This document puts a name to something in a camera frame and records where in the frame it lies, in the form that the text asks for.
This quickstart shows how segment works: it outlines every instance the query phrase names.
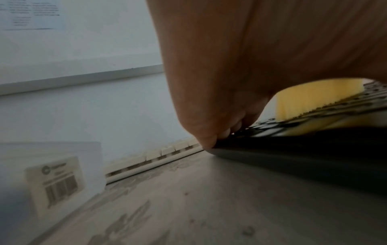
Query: white box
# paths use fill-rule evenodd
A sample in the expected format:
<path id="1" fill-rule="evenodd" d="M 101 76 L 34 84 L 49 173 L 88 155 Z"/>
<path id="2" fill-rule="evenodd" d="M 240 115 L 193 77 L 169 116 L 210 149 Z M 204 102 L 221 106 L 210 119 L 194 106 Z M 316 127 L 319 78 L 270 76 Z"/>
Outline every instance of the white box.
<path id="1" fill-rule="evenodd" d="M 100 143 L 0 143 L 1 244 L 29 243 L 105 185 Z"/>

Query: yellow object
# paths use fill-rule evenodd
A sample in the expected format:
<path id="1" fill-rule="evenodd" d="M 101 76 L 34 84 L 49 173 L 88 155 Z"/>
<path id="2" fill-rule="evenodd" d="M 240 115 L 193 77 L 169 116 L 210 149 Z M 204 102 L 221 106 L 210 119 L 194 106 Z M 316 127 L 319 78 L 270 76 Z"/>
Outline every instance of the yellow object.
<path id="1" fill-rule="evenodd" d="M 363 79 L 321 80 L 290 87 L 276 95 L 275 119 L 291 119 L 363 91 Z"/>

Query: barcode sticker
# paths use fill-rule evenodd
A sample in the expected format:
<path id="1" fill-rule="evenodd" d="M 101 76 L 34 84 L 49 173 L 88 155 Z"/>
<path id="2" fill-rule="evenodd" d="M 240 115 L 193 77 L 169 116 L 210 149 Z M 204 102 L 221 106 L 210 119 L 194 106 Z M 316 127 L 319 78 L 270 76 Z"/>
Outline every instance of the barcode sticker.
<path id="1" fill-rule="evenodd" d="M 77 157 L 27 168 L 25 178 L 39 217 L 59 208 L 85 188 Z"/>

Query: paper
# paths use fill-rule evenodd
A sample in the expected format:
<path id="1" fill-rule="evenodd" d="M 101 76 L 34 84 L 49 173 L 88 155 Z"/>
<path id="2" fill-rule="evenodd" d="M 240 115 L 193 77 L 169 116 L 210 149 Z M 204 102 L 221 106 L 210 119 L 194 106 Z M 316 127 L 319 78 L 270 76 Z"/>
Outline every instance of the paper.
<path id="1" fill-rule="evenodd" d="M 59 208 L 85 188 L 77 157 L 27 168 L 25 179 L 39 217 Z"/>
<path id="2" fill-rule="evenodd" d="M 0 0 L 2 30 L 63 29 L 57 0 Z"/>

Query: barcode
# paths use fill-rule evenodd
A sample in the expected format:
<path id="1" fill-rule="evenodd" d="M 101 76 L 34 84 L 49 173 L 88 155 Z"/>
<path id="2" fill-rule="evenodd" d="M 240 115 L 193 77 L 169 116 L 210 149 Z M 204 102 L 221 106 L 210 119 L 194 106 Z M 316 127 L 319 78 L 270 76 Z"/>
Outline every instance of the barcode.
<path id="1" fill-rule="evenodd" d="M 56 182 L 46 187 L 48 198 L 48 208 L 54 206 L 65 197 L 71 196 L 78 190 L 78 184 L 75 177 L 72 175 L 64 180 Z"/>

